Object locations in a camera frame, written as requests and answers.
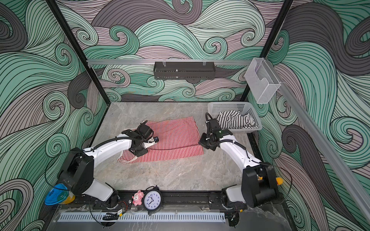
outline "vented metal panel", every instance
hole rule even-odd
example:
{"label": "vented metal panel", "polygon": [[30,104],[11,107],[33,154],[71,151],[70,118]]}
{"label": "vented metal panel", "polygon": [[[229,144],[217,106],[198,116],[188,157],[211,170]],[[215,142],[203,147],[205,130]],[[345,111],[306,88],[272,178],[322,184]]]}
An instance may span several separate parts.
{"label": "vented metal panel", "polygon": [[[106,213],[93,212],[96,220],[104,222]],[[58,222],[89,222],[94,221],[89,212],[64,212]],[[117,222],[225,222],[224,213],[211,212],[158,212],[151,216],[146,212],[123,214]]]}
{"label": "vented metal panel", "polygon": [[216,68],[213,62],[155,62],[155,79],[214,79]]}

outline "yellow object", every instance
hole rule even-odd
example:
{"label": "yellow object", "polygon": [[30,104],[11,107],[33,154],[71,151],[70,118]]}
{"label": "yellow object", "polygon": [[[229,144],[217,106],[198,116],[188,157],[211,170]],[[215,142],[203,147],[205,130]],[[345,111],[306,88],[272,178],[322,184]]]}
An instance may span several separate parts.
{"label": "yellow object", "polygon": [[284,182],[284,180],[281,177],[277,177],[276,182],[277,182],[277,185],[281,185]]}
{"label": "yellow object", "polygon": [[69,204],[72,201],[74,201],[75,198],[76,198],[76,196],[71,191],[69,191],[68,197],[60,204]]}

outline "white vent cover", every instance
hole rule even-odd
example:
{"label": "white vent cover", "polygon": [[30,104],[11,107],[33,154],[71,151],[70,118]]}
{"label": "white vent cover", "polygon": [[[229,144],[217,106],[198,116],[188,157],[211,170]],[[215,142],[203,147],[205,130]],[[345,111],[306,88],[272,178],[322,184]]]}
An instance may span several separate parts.
{"label": "white vent cover", "polygon": [[[100,222],[106,213],[93,212]],[[89,222],[94,221],[89,212],[64,212],[58,222]],[[146,212],[123,214],[117,222],[225,222],[224,213],[211,212],[158,212],[148,215]]]}

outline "clock hands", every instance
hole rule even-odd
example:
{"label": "clock hands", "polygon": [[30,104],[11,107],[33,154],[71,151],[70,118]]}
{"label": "clock hands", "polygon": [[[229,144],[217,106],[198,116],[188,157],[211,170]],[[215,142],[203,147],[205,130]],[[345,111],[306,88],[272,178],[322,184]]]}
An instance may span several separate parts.
{"label": "clock hands", "polygon": [[[153,200],[153,198],[152,198],[152,197],[150,197],[150,199],[152,199],[152,201],[150,202],[150,203],[152,203],[154,200]],[[150,205],[150,203],[149,203],[148,205]]]}

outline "red and white striped cloth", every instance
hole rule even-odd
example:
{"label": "red and white striped cloth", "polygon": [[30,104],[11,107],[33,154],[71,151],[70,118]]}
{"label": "red and white striped cloth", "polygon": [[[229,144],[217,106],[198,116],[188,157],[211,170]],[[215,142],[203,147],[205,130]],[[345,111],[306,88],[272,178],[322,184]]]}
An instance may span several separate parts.
{"label": "red and white striped cloth", "polygon": [[135,157],[129,150],[122,152],[118,158],[121,164],[173,160],[190,156],[203,155],[203,148],[198,144],[199,131],[192,116],[146,123],[153,131],[159,142],[148,148],[148,153]]}

